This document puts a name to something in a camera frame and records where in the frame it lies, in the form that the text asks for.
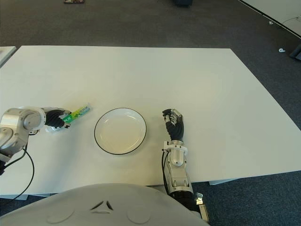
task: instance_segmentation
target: black object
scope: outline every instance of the black object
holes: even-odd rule
[[[177,200],[180,204],[185,206],[187,209],[200,213],[199,207],[196,204],[196,200],[194,198],[193,193],[188,191],[177,191],[177,192],[172,192],[169,196]]]
[[[290,54],[290,57],[301,61],[301,44]]]
[[[179,6],[191,6],[192,0],[174,0],[176,5]]]
[[[64,126],[65,122],[59,117],[63,115],[64,111],[62,110],[52,110],[46,113],[46,123],[47,126],[52,127],[62,127]]]
[[[166,109],[162,113],[164,118],[166,115],[169,115],[170,117],[171,109]],[[183,136],[184,136],[183,115],[177,117],[177,123],[175,125],[170,121],[166,122],[165,125],[171,140],[183,141]]]
[[[0,176],[4,173],[4,167],[5,162],[0,160]]]

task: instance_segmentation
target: white table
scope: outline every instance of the white table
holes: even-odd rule
[[[300,130],[230,49],[23,46],[0,70],[1,113],[25,105],[73,111],[86,102],[93,110],[70,129],[30,137],[36,174],[27,194],[162,184],[169,136],[161,111],[171,107],[184,115],[194,182],[301,170]],[[97,120],[117,107],[137,110],[147,124],[143,144],[122,156],[94,140]],[[31,173],[26,157],[1,176],[0,193],[19,193]]]
[[[8,60],[8,58],[16,50],[15,46],[1,46],[0,47],[0,67]]]

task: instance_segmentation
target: black cable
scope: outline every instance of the black cable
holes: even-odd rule
[[[22,158],[25,156],[25,154],[26,154],[26,151],[24,151],[23,155],[22,155],[20,158],[18,158],[18,159],[16,159],[16,160],[10,162],[9,164],[5,165],[5,166],[3,167],[3,169],[5,170],[5,169],[6,169],[7,167],[9,167],[10,165],[12,165],[12,164],[14,164],[15,162],[19,161],[20,159],[22,159]]]
[[[284,24],[285,22],[289,21],[289,20],[294,20],[294,19],[298,19],[299,17],[294,17],[294,18],[291,18],[291,19],[288,19],[288,20],[285,20],[283,21],[282,23]]]
[[[164,169],[165,169],[165,163],[166,163],[166,159],[168,157],[169,152],[167,152],[165,159],[164,159],[164,151],[162,153],[162,159],[161,159],[161,166],[162,166],[162,172],[163,172],[163,182],[164,182],[164,188],[167,194],[169,194],[169,190],[168,190],[168,186],[167,186],[167,181],[166,181],[166,177],[165,177],[165,173],[164,173]]]
[[[24,149],[24,152],[28,155],[28,157],[30,158],[30,161],[32,162],[32,178],[31,178],[29,184],[27,185],[27,187],[26,187],[26,188],[25,188],[18,196],[16,196],[16,197],[13,198],[12,200],[8,201],[7,203],[5,203],[3,206],[5,206],[5,205],[11,203],[13,200],[15,200],[15,199],[17,199],[18,197],[20,197],[21,195],[23,195],[23,193],[28,189],[28,187],[29,187],[30,184],[32,183],[33,176],[34,176],[34,164],[33,164],[32,157],[31,157],[31,156],[28,154],[28,152],[27,152],[27,145],[26,145],[26,147],[25,147],[25,149]]]

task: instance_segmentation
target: robotic hand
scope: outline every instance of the robotic hand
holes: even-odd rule
[[[183,116],[176,109],[163,111],[166,129],[171,142],[164,142],[164,152],[167,152],[163,161],[163,180],[168,195],[176,199],[192,211],[199,211],[195,202],[191,182],[186,172],[188,149],[184,147]]]
[[[61,119],[70,113],[53,107],[11,108],[4,112],[0,121],[0,175],[4,172],[6,162],[25,149],[29,135],[35,135],[44,125],[70,127]]]

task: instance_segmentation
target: floor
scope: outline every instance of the floor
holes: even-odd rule
[[[194,0],[188,8],[172,0],[0,2],[0,46],[231,48],[301,129],[301,62],[289,57],[300,43],[238,0]],[[301,171],[193,186],[213,226],[301,225]],[[1,214],[37,199],[0,200]]]

